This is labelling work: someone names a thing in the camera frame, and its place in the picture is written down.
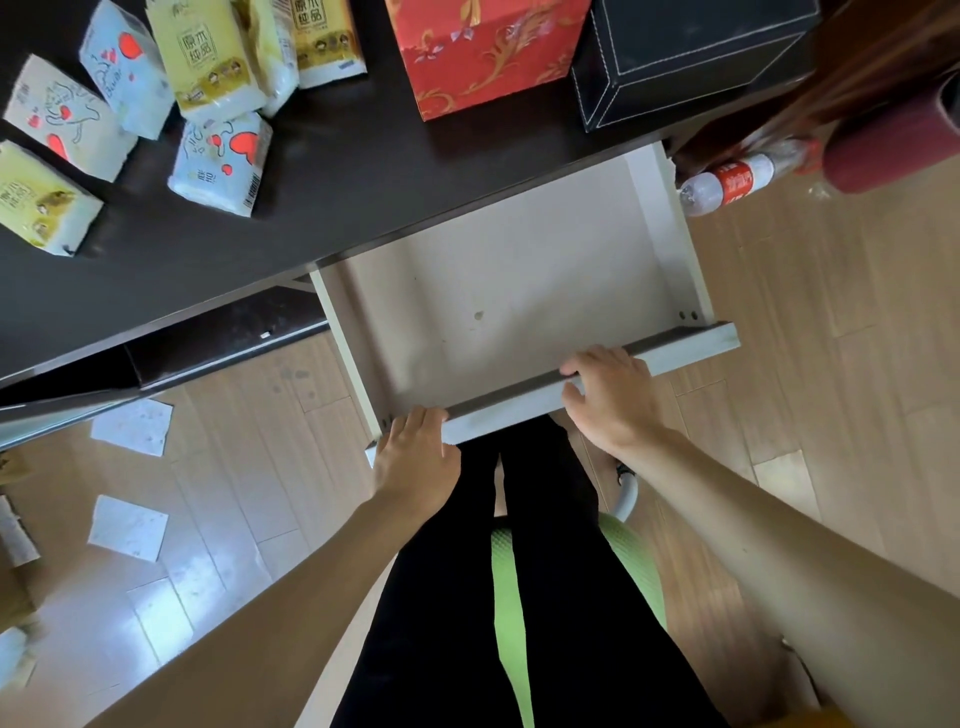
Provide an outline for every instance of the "plastic bottle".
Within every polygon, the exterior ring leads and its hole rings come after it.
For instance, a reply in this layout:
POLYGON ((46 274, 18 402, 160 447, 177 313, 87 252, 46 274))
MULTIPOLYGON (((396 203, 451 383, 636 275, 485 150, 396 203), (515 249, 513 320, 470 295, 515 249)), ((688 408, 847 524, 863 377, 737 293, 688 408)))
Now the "plastic bottle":
POLYGON ((814 156, 816 147, 812 139, 784 139, 748 157, 691 177, 680 188, 684 215, 706 215, 756 192, 777 177, 806 165, 814 156))

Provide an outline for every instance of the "black leather box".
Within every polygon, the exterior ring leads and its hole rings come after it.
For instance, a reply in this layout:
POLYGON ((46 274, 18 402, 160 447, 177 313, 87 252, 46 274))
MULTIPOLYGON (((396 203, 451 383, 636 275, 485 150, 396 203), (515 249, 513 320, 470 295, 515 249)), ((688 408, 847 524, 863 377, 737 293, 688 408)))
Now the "black leather box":
POLYGON ((594 0, 571 70, 584 125, 726 103, 819 21, 817 0, 594 0))

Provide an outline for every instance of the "red bottle label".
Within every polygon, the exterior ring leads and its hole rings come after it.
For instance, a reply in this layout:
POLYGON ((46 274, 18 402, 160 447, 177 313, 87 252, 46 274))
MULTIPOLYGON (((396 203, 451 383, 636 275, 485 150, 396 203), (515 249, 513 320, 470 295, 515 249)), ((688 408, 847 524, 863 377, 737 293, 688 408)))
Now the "red bottle label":
POLYGON ((721 164, 713 170, 713 174, 723 185, 721 205, 729 205, 741 197, 746 197, 754 189, 754 171, 745 162, 732 161, 721 164))

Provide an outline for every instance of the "white stitching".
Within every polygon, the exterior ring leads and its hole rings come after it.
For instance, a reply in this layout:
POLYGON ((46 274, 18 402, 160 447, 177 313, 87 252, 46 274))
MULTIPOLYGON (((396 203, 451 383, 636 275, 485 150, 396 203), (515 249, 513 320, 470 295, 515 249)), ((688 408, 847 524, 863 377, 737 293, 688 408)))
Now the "white stitching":
POLYGON ((573 77, 573 90, 576 91, 576 94, 577 94, 577 104, 580 106, 580 116, 582 119, 584 119, 584 125, 586 125, 587 112, 584 111, 584 100, 580 96, 580 84, 577 83, 577 74, 573 71, 572 68, 570 69, 570 75, 573 77))
MULTIPOLYGON (((611 48, 615 49, 616 46, 613 44, 613 31, 612 31, 611 28, 610 28, 610 14, 607 12, 607 3, 606 3, 606 0, 600 0, 600 5, 601 5, 601 7, 603 8, 603 14, 607 17, 607 35, 610 36, 610 45, 611 45, 611 48)), ((692 51, 686 51, 686 52, 684 52, 684 53, 679 53, 679 54, 677 54, 676 56, 670 56, 670 57, 665 58, 665 59, 657 59, 656 61, 650 61, 649 63, 644 63, 643 65, 639 65, 639 66, 635 66, 634 68, 631 68, 629 71, 627 71, 627 73, 633 73, 634 71, 638 71, 638 70, 640 70, 641 68, 646 68, 647 66, 654 65, 654 64, 656 64, 656 63, 663 63, 664 61, 672 61, 672 60, 678 59, 678 58, 680 58, 680 57, 682 57, 682 56, 689 56, 691 53, 699 53, 700 51, 706 51, 707 49, 713 48, 714 46, 723 45, 724 43, 729 43, 729 42, 731 42, 732 40, 739 40, 739 39, 742 38, 742 37, 749 37, 749 36, 756 35, 757 33, 765 33, 766 31, 772 31, 772 30, 774 30, 775 28, 779 28, 780 26, 790 25, 791 23, 796 23, 796 22, 799 21, 799 20, 806 20, 806 19, 809 18, 809 17, 813 17, 813 16, 819 15, 819 14, 820 14, 820 7, 819 7, 819 3, 818 3, 818 4, 817 4, 817 10, 815 10, 814 12, 811 12, 811 13, 809 13, 809 14, 807 14, 807 15, 801 15, 800 17, 795 17, 795 18, 793 18, 792 20, 785 20, 785 21, 782 22, 782 23, 777 23, 776 25, 770 25, 770 26, 767 26, 766 28, 760 28, 760 29, 755 30, 755 31, 750 31, 749 33, 744 33, 744 34, 742 34, 742 35, 740 35, 740 36, 730 37, 730 38, 727 38, 726 40, 718 40, 717 42, 711 43, 710 45, 705 45, 705 46, 702 46, 701 48, 694 48, 692 51)), ((615 53, 613 54, 613 66, 616 68, 616 75, 617 75, 617 76, 622 76, 622 75, 623 75, 623 72, 620 70, 620 63, 617 61, 617 59, 616 59, 616 54, 615 54, 615 53)))
MULTIPOLYGON (((603 120, 603 119, 607 116, 607 114, 610 112, 610 107, 613 106, 613 102, 616 101, 616 94, 618 94, 618 93, 620 92, 620 89, 621 89, 622 87, 623 87, 623 86, 618 86, 618 87, 616 88, 616 90, 613 92, 613 98, 610 99, 610 103, 607 104, 607 107, 606 107, 605 109, 603 109, 603 113, 600 114, 600 119, 601 119, 601 120, 603 120)), ((602 124, 598 124, 598 125, 597 125, 597 129, 599 129, 599 128, 602 127, 602 126, 603 126, 602 124)))
POLYGON ((607 67, 607 59, 605 59, 603 55, 603 43, 600 42, 600 28, 597 25, 596 16, 593 14, 593 8, 590 8, 590 22, 593 23, 593 35, 597 39, 597 48, 600 49, 600 61, 603 62, 603 72, 607 74, 607 87, 604 88, 603 93, 600 94, 600 98, 597 100, 597 107, 596 109, 593 110, 593 113, 590 115, 590 118, 587 120, 587 126, 590 125, 590 122, 593 121, 593 117, 596 115, 597 110, 600 109, 600 102, 603 101, 603 97, 607 95, 607 91, 610 90, 610 84, 611 84, 610 69, 607 67))
MULTIPOLYGON (((786 53, 790 48, 792 48, 793 45, 794 45, 794 43, 796 43, 798 40, 800 40, 800 39, 801 39, 802 37, 804 37, 805 35, 806 35, 806 33, 799 33, 799 34, 793 36, 793 42, 791 42, 786 48, 784 48, 782 51, 780 51, 780 52, 777 54, 777 57, 774 58, 772 61, 770 61, 770 63, 767 63, 765 66, 763 66, 763 70, 761 70, 760 73, 757 73, 756 76, 754 76, 750 81, 748 81, 748 82, 746 82, 746 83, 744 83, 744 84, 737 84, 737 85, 750 85, 750 84, 752 84, 754 81, 756 81, 756 79, 760 76, 761 73, 763 73, 764 71, 767 70, 767 68, 770 67, 770 64, 771 64, 771 63, 775 63, 775 62, 780 58, 780 56, 782 56, 782 55, 783 55, 784 53, 786 53)), ((720 59, 728 58, 728 57, 730 57, 730 56, 736 56, 737 54, 744 53, 745 51, 752 51, 752 50, 754 50, 754 48, 762 48, 762 47, 765 46, 765 45, 772 45, 773 43, 780 43, 780 42, 783 42, 784 40, 786 40, 786 38, 777 38, 777 40, 769 40, 769 41, 767 41, 766 43, 760 43, 759 45, 755 45, 755 46, 752 46, 752 47, 750 47, 750 48, 745 48, 745 49, 742 50, 742 51, 733 51, 732 53, 725 53, 723 56, 714 56, 713 58, 707 59, 706 61, 697 61, 696 63, 691 63, 690 65, 685 65, 683 68, 677 68, 677 69, 672 70, 672 71, 665 71, 665 72, 663 72, 663 73, 658 73, 656 76, 647 76, 645 79, 637 79, 636 81, 630 81, 630 82, 627 83, 627 84, 620 84, 620 87, 622 88, 622 87, 628 86, 628 85, 642 84, 644 81, 653 81, 654 79, 658 79, 658 78, 660 78, 660 77, 662 77, 662 76, 669 76, 671 73, 680 73, 681 71, 686 71, 687 68, 696 68, 698 65, 703 65, 704 63, 713 63, 714 61, 719 61, 720 59)))
POLYGON ((721 88, 719 91, 711 91, 710 93, 702 93, 699 96, 694 96, 690 99, 683 99, 682 101, 675 102, 673 104, 667 104, 665 107, 656 107, 655 109, 648 109, 646 111, 641 111, 640 113, 635 113, 632 116, 624 116, 622 119, 615 119, 614 121, 608 121, 606 124, 600 124, 597 126, 597 129, 601 127, 608 127, 610 124, 615 124, 618 121, 626 121, 627 119, 633 119, 637 116, 643 116, 647 113, 653 113, 654 111, 663 111, 664 109, 670 109, 671 107, 679 106, 680 104, 685 104, 688 101, 696 101, 697 99, 705 99, 708 96, 712 96, 715 93, 723 93, 724 91, 729 91, 731 88, 740 88, 743 84, 732 85, 728 88, 721 88))

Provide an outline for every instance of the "person's right hand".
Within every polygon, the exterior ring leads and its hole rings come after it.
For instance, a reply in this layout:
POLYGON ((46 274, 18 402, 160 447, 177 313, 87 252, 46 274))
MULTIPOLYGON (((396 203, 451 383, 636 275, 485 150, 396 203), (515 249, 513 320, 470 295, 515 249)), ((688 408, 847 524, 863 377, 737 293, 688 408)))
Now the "person's right hand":
POLYGON ((662 430, 646 362, 622 349, 590 347, 560 368, 564 376, 579 373, 586 395, 573 382, 564 386, 564 407, 583 435, 619 460, 630 449, 662 430))

